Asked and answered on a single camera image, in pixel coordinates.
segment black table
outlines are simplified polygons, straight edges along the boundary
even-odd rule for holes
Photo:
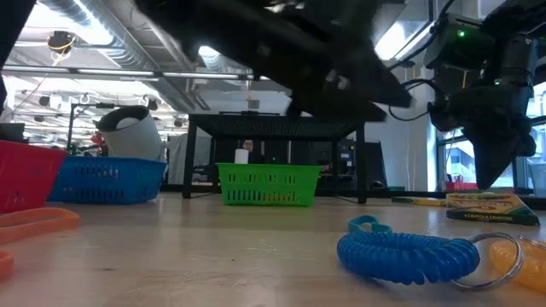
[[[195,141],[197,128],[201,128],[212,137],[211,156],[214,155],[214,143],[222,139],[256,139],[262,141],[308,141],[332,142],[332,165],[334,186],[338,178],[338,147],[339,140],[353,131],[357,132],[356,148],[356,180],[358,203],[366,203],[366,165],[364,157],[364,123],[324,123],[310,117],[298,120],[285,116],[264,115],[219,115],[190,114],[188,128],[188,146],[184,166],[184,181],[182,195],[191,198],[192,176],[194,169]],[[213,188],[218,187],[218,174],[215,172]]]

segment blue basket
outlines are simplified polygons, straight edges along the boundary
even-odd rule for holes
[[[66,157],[48,201],[142,203],[157,197],[165,168],[146,159]]]

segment green basket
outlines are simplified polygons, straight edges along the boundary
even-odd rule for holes
[[[218,163],[225,205],[312,206],[320,166]]]

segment blue coiled keychain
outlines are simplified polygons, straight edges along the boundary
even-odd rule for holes
[[[363,223],[369,223],[371,231],[363,230]],[[474,245],[479,240],[501,237],[519,246],[517,240],[506,234],[481,235],[471,240],[394,234],[389,226],[371,216],[351,220],[349,231],[337,247],[338,257],[346,268],[357,275],[404,285],[423,285],[426,279],[431,283],[456,281],[470,275],[479,265]],[[522,264],[523,254],[516,259],[513,269],[498,280],[478,286],[456,284],[470,290],[497,287],[513,278]]]

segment wooden table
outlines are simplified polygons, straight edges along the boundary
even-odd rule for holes
[[[467,293],[451,284],[363,281],[339,266],[335,247],[346,222],[364,214],[399,232],[468,238],[503,231],[546,239],[544,229],[450,220],[436,207],[332,198],[317,199],[311,209],[222,206],[219,195],[182,200],[180,194],[162,194],[156,204],[65,207],[81,215],[78,230],[1,246],[14,253],[15,273],[0,284],[0,306],[536,307],[546,301],[516,285]]]

